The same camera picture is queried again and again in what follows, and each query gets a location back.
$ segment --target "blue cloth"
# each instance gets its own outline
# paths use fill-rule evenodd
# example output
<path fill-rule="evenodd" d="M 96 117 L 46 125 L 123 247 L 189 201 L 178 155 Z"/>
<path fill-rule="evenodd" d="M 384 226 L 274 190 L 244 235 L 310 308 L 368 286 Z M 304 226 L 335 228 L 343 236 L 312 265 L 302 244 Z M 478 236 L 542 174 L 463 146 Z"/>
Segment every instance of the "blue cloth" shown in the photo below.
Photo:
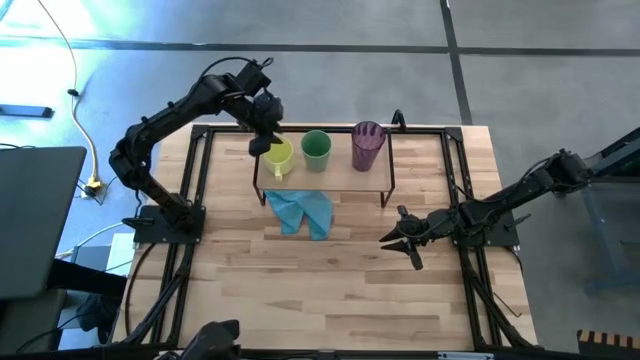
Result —
<path fill-rule="evenodd" d="M 329 237 L 333 205 L 321 191 L 265 191 L 271 209 L 282 222 L 282 235 L 298 233 L 302 216 L 309 218 L 311 240 Z"/>

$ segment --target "desk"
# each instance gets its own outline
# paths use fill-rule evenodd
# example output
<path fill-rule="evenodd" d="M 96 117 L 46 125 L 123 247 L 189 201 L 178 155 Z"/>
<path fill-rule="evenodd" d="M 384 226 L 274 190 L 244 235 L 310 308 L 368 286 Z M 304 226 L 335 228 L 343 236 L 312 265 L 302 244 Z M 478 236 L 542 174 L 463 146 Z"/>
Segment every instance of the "desk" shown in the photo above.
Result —
<path fill-rule="evenodd" d="M 190 132 L 183 128 L 161 144 L 155 176 L 172 192 L 180 187 Z M 499 190 L 488 128 L 464 127 L 463 134 L 476 196 Z M 298 235 L 280 235 L 270 207 L 255 199 L 250 138 L 216 134 L 213 141 L 205 234 L 193 259 L 181 347 L 209 321 L 238 319 L 239 344 L 247 349 L 472 349 L 458 253 L 450 242 L 420 249 L 422 271 L 414 271 L 404 254 L 380 250 L 377 242 L 398 220 L 397 205 L 417 215 L 449 206 L 437 137 L 394 135 L 396 189 L 387 208 L 380 208 L 377 193 L 330 193 L 334 219 L 324 242 L 311 242 L 304 224 Z M 458 166 L 455 151 L 452 156 Z M 190 199 L 198 170 L 197 161 Z M 158 296 L 166 252 L 167 246 L 156 246 L 141 266 L 131 296 L 134 326 Z M 498 303 L 535 342 L 517 262 L 501 248 L 486 252 L 493 290 L 523 315 L 515 318 Z M 482 306 L 479 312 L 489 339 Z M 120 316 L 114 340 L 124 337 Z"/>

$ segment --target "gray floor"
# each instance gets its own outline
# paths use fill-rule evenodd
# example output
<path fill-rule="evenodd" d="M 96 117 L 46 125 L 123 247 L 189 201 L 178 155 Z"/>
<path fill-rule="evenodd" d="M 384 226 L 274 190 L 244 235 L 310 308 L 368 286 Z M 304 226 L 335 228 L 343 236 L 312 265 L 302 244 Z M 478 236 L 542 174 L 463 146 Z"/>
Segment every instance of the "gray floor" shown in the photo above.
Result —
<path fill-rule="evenodd" d="M 39 8 L 17 1 L 0 34 L 55 36 Z M 437 0 L 237 0 L 154 6 L 76 0 L 45 2 L 70 36 L 136 41 L 444 46 Z M 606 0 L 451 0 L 460 46 L 640 48 L 640 4 Z M 79 119 L 98 146 L 101 176 L 127 126 L 183 96 L 201 69 L 228 55 L 273 56 L 267 72 L 285 121 L 387 122 L 396 108 L 414 124 L 460 124 L 449 56 L 390 53 L 228 53 L 78 50 L 83 99 Z M 69 119 L 71 68 L 56 47 L 0 47 L 1 102 L 55 108 L 50 121 L 0 117 L 0 141 L 38 146 L 84 141 Z M 462 56 L 473 123 L 490 127 L 503 184 L 564 147 L 591 155 L 640 123 L 640 58 Z M 235 71 L 239 64 L 217 71 Z M 204 121 L 230 120 L 208 117 Z M 85 162 L 82 179 L 90 172 Z M 75 200 L 60 248 L 133 213 L 132 193 L 114 182 L 103 207 Z M 576 351 L 587 328 L 640 336 L 640 295 L 587 296 L 602 274 L 579 195 L 543 197 L 516 213 L 522 224 L 525 282 L 541 345 Z M 96 243 L 106 243 L 106 234 Z"/>

